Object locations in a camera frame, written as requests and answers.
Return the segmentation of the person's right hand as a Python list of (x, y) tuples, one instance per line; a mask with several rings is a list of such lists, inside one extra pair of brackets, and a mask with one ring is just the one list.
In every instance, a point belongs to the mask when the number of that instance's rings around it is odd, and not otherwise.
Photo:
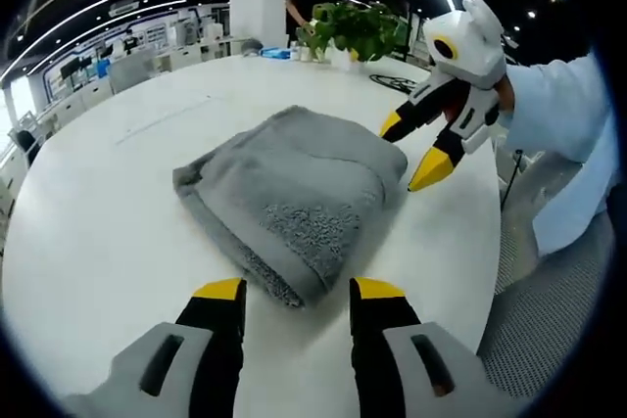
[(499, 99), (499, 108), (503, 113), (511, 114), (515, 107), (515, 94), (509, 77), (505, 74), (494, 86)]

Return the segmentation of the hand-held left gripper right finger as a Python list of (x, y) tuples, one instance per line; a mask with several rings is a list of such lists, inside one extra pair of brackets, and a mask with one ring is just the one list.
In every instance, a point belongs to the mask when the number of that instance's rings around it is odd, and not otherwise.
[(361, 417), (515, 417), (517, 400), (491, 384), (481, 360), (398, 287), (350, 280), (351, 364)]

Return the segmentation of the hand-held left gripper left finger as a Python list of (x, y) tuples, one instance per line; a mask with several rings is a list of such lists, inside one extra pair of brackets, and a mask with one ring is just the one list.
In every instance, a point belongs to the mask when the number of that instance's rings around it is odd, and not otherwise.
[(92, 392), (69, 395), (69, 417), (230, 417), (243, 367), (247, 283), (198, 289), (177, 319), (119, 352)]

